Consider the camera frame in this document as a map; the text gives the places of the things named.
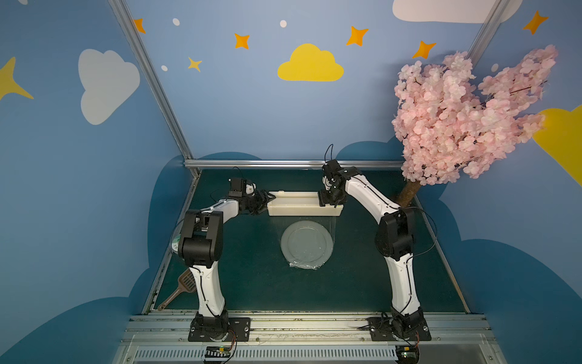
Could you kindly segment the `cream plastic wrap dispenser box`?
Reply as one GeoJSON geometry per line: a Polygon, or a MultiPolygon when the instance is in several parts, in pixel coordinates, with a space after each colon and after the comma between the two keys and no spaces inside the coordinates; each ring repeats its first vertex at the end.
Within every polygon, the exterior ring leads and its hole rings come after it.
{"type": "Polygon", "coordinates": [[[299,216],[299,217],[338,217],[343,211],[343,205],[333,206],[319,203],[317,192],[272,191],[274,200],[268,203],[268,215],[299,216]]]}

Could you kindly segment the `clear plastic wrap sheet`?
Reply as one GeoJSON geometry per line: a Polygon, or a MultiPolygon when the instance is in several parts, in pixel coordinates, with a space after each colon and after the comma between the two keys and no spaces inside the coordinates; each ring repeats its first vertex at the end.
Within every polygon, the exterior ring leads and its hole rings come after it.
{"type": "Polygon", "coordinates": [[[333,254],[336,220],[331,216],[271,218],[280,251],[290,268],[317,270],[327,263],[333,254]]]}

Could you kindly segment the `grey round plate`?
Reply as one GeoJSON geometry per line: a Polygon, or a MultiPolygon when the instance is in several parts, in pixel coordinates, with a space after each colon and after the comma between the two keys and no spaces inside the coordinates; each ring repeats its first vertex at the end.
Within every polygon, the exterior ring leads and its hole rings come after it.
{"type": "Polygon", "coordinates": [[[331,233],[315,221],[297,221],[282,234],[280,248],[292,268],[317,270],[330,259],[334,240],[331,233]]]}

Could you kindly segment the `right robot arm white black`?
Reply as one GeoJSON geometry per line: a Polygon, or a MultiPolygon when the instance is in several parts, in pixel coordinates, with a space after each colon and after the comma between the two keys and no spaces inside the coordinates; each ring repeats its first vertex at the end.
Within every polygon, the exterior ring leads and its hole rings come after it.
{"type": "Polygon", "coordinates": [[[392,326],[401,336],[427,331],[413,272],[415,212],[382,194],[357,168],[344,168],[336,159],[322,166],[324,189],[318,192],[321,207],[339,206],[348,196],[358,201],[377,222],[374,244],[384,257],[392,290],[392,326]]]}

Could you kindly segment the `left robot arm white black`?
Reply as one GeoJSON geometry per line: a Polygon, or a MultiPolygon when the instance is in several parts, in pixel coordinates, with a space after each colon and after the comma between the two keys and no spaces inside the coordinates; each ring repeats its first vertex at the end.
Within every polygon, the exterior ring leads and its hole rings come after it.
{"type": "Polygon", "coordinates": [[[177,254],[196,283],[199,309],[193,330],[205,335],[229,331],[226,301],[221,292],[218,262],[224,250],[224,224],[242,213],[259,215],[276,196],[245,178],[230,180],[225,198],[213,205],[186,212],[180,229],[177,254]]]}

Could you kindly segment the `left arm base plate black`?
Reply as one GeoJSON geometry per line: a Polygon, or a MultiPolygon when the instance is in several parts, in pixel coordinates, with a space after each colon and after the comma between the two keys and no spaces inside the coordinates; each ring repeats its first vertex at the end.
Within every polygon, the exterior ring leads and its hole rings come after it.
{"type": "Polygon", "coordinates": [[[251,318],[204,317],[197,315],[192,321],[187,340],[189,342],[247,342],[251,318]]]}

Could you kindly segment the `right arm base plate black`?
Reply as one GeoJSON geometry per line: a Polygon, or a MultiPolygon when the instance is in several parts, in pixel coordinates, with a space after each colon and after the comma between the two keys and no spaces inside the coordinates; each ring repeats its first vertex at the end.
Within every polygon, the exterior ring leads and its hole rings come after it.
{"type": "Polygon", "coordinates": [[[362,330],[370,332],[372,341],[431,341],[432,335],[424,318],[370,317],[362,330]]]}

